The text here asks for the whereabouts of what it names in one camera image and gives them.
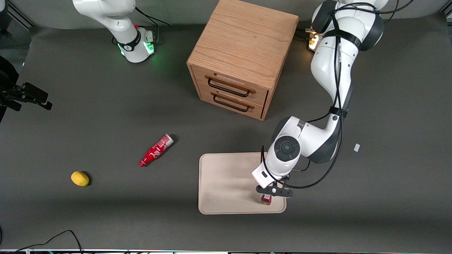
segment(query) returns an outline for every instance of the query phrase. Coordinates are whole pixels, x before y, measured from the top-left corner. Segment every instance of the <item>drawer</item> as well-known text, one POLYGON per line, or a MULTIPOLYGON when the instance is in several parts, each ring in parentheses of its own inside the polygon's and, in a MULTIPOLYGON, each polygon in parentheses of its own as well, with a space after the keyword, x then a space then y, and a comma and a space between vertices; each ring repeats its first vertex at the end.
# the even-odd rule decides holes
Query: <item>drawer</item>
POLYGON ((246 84, 219 73, 192 66, 193 75, 200 90, 211 90, 236 101, 263 106, 267 98, 267 90, 255 85, 246 84))
POLYGON ((226 108, 256 119, 260 119, 260 116, 262 115, 262 106, 258 106, 252 103, 244 103, 236 100, 235 98, 215 93, 210 90, 200 89, 199 92, 201 94, 201 99, 205 102, 209 102, 216 106, 226 108))

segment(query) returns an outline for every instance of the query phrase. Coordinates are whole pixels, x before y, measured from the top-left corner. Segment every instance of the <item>wooden drawer cabinet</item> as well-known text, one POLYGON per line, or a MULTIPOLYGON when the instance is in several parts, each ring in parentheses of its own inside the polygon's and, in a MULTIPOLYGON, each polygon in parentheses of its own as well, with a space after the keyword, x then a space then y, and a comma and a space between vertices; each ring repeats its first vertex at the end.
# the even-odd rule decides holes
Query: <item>wooden drawer cabinet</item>
POLYGON ((187 66, 201 100, 264 120, 298 17, 220 0, 187 66))

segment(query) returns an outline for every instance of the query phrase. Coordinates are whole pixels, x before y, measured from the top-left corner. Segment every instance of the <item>lemon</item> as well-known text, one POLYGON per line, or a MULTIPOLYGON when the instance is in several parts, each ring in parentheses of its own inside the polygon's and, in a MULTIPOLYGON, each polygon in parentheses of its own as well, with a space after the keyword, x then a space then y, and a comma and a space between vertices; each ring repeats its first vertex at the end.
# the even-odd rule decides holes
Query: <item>lemon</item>
POLYGON ((71 180, 78 186, 86 186, 89 184, 89 177, 80 171, 72 173, 71 180))

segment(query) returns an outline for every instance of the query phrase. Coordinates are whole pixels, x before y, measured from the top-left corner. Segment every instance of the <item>gray mat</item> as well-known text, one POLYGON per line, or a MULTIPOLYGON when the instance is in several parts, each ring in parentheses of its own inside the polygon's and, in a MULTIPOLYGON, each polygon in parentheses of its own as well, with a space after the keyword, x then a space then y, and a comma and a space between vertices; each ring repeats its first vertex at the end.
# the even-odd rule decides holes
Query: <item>gray mat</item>
MULTIPOLYGON (((0 125, 2 248, 72 229, 87 249, 452 252, 452 46, 443 14, 392 20, 378 46, 360 53, 335 168, 276 215, 201 214, 198 160, 259 151, 280 119, 323 115, 331 102, 311 75, 312 53, 292 43, 261 122, 197 98, 185 61, 201 31, 162 29, 156 54, 140 64, 121 56, 106 29, 34 31, 19 81, 47 91, 54 108, 25 104, 0 125), (176 143, 140 168, 165 133, 176 143), (75 186, 75 170, 93 184, 75 186)), ((327 167, 295 173, 292 183, 312 183, 327 167)), ((76 244, 65 235, 48 247, 76 244)))

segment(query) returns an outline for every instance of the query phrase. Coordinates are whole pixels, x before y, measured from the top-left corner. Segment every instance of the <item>tray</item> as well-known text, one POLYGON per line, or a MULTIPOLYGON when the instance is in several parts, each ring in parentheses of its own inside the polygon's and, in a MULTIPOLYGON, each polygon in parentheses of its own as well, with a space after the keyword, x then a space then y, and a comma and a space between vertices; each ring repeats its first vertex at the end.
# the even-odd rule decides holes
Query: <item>tray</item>
POLYGON ((198 209, 202 214, 281 213, 286 199, 272 197, 260 203, 262 194, 251 172, 260 164, 260 153, 204 154, 199 159, 198 209))

